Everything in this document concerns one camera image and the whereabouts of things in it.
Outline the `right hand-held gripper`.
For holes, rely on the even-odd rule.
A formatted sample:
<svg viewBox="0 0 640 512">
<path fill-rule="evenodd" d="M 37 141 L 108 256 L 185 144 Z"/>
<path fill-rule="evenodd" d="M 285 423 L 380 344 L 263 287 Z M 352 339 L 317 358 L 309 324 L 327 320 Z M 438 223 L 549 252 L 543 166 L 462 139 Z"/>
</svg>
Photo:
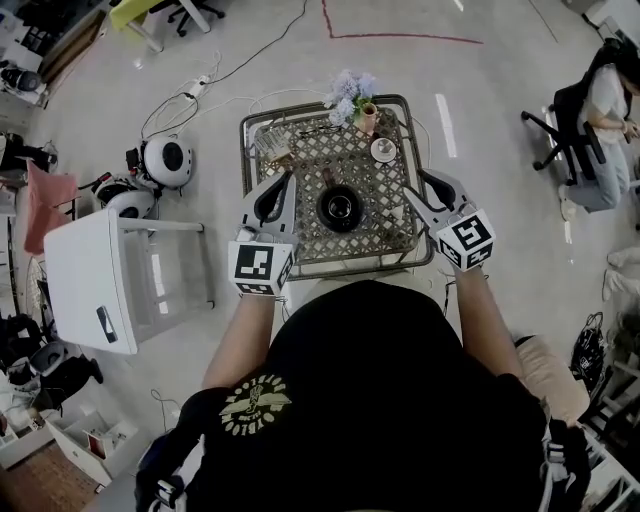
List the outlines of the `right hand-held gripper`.
<svg viewBox="0 0 640 512">
<path fill-rule="evenodd" d="M 463 207 L 469 202 L 467 192 L 449 174 L 423 169 L 422 180 L 433 190 L 441 206 L 432 206 L 411 187 L 405 187 L 403 193 L 429 229 L 436 250 L 461 272 L 482 265 L 492 255 L 496 239 L 485 211 Z"/>
</svg>

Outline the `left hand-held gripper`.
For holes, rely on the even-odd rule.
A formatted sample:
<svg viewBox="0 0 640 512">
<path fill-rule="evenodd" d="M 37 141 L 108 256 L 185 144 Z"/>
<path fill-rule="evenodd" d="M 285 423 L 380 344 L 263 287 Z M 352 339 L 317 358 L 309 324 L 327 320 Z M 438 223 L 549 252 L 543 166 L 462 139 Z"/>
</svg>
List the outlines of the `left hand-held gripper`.
<svg viewBox="0 0 640 512">
<path fill-rule="evenodd" d="M 248 214 L 228 243 L 229 281 L 241 295 L 277 297 L 293 269 L 299 243 L 293 233 L 294 174 L 268 177 L 245 196 L 244 204 Z"/>
</svg>

